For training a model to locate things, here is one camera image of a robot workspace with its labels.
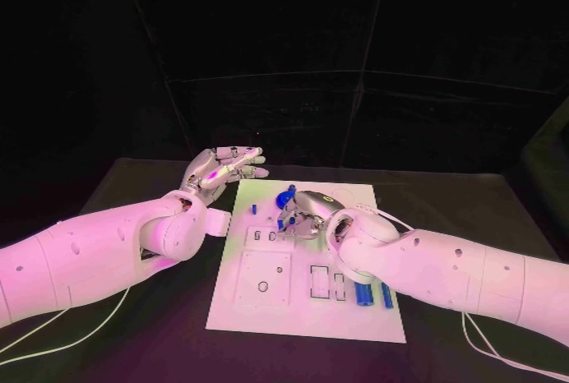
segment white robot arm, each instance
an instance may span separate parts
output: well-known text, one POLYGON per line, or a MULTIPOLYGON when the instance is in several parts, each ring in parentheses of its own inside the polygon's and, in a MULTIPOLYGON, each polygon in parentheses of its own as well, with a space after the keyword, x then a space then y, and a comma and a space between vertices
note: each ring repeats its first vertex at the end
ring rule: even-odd
POLYGON ((569 346, 568 264, 424 229, 399 234, 377 210, 344 209, 314 191, 297 193, 282 216, 292 212, 298 226, 282 230, 301 238, 324 233, 352 280, 369 284, 377 277, 418 300, 509 321, 569 346))
POLYGON ((205 235, 225 236, 231 214, 206 206, 225 183, 261 178, 261 148, 205 150, 180 190, 65 220, 0 250, 0 327, 95 302, 193 257, 205 235))

